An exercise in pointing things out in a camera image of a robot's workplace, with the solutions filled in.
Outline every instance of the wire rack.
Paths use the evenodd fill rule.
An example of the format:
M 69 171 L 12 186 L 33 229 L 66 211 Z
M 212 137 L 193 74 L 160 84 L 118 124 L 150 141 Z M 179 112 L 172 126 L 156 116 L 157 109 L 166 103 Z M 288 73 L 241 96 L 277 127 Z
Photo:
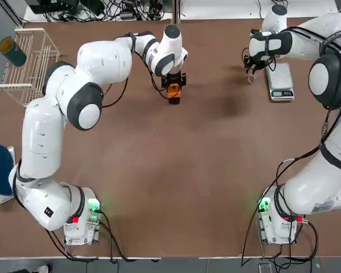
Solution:
M 58 61 L 60 53 L 43 28 L 17 28 L 15 42 L 27 56 L 22 67 L 8 62 L 0 89 L 26 107 L 42 97 L 47 68 Z

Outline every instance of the digital scale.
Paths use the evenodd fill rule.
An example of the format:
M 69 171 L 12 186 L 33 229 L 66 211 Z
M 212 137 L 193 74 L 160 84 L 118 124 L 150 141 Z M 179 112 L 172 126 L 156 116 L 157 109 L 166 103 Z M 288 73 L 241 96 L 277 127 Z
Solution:
M 267 75 L 269 95 L 272 101 L 294 100 L 293 81 L 289 64 L 277 63 L 274 71 L 270 69 L 270 66 L 267 66 Z

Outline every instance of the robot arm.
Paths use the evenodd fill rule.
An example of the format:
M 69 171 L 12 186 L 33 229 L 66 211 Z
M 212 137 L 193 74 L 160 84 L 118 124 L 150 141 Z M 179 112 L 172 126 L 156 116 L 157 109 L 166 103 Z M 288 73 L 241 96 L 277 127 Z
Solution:
M 309 73 L 309 88 L 313 96 L 326 109 L 340 109 L 341 51 L 336 47 L 324 46 L 326 41 L 334 41 L 341 46 L 341 13 L 326 14 L 299 26 L 327 39 L 311 37 L 302 29 L 296 29 L 295 32 L 289 28 L 279 28 L 286 25 L 286 17 L 283 16 L 268 14 L 266 20 L 268 23 L 263 24 L 263 27 L 266 25 L 267 31 L 261 30 L 251 35 L 246 68 L 252 69 L 254 73 L 265 68 L 271 59 L 284 56 L 314 60 Z M 272 187 L 262 203 L 262 237 L 268 243 L 278 244 L 288 244 L 289 236 L 294 240 L 296 215 L 341 208 L 341 118 L 303 170 L 279 188 Z
M 22 132 L 22 159 L 10 173 L 9 183 L 17 200 L 47 230 L 64 226 L 67 243 L 91 244 L 98 207 L 89 188 L 57 183 L 53 175 L 61 163 L 67 122 L 81 131 L 92 129 L 101 116 L 101 86 L 125 80 L 132 54 L 143 56 L 157 76 L 179 72 L 187 56 L 176 26 L 165 28 L 159 43 L 151 32 L 129 34 L 114 41 L 81 46 L 77 66 L 56 63 L 47 73 L 42 98 L 27 106 Z

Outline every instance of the table surface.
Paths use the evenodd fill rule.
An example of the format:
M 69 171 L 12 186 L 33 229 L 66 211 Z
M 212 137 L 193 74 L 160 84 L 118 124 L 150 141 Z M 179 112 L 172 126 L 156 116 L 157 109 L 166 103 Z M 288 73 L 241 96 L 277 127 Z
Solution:
M 290 19 L 289 25 L 304 20 Z M 161 39 L 166 24 L 29 26 L 44 27 L 62 59 L 75 64 L 83 43 L 144 30 Z M 123 99 L 104 109 L 99 124 L 88 132 L 67 126 L 55 178 L 95 191 L 126 256 L 238 256 L 255 201 L 273 180 L 278 163 L 318 144 L 326 112 L 308 89 L 309 62 L 285 59 L 296 93 L 291 103 L 270 103 L 264 72 L 252 85 L 245 78 L 241 51 L 248 45 L 249 30 L 260 25 L 257 19 L 183 21 L 188 85 L 179 105 L 159 96 L 134 56 Z M 116 99 L 122 88 L 114 85 L 105 102 Z M 17 160 L 23 116 L 24 108 L 1 93 L 0 144 L 13 145 Z M 294 165 L 281 181 L 305 163 Z M 308 219 L 318 229 L 318 255 L 341 256 L 341 210 Z M 309 255 L 313 238 L 304 228 L 292 254 Z M 101 236 L 99 246 L 71 251 L 108 257 L 108 236 Z M 277 252 L 267 248 L 269 255 Z M 254 224 L 246 254 L 261 255 Z M 29 213 L 13 201 L 0 206 L 0 257 L 59 255 Z

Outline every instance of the cup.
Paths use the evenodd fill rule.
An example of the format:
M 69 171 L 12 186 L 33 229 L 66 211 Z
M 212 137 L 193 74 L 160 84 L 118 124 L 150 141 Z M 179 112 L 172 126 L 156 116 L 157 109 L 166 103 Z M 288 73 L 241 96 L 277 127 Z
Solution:
M 25 64 L 27 56 L 12 37 L 6 37 L 0 41 L 0 52 L 16 67 Z

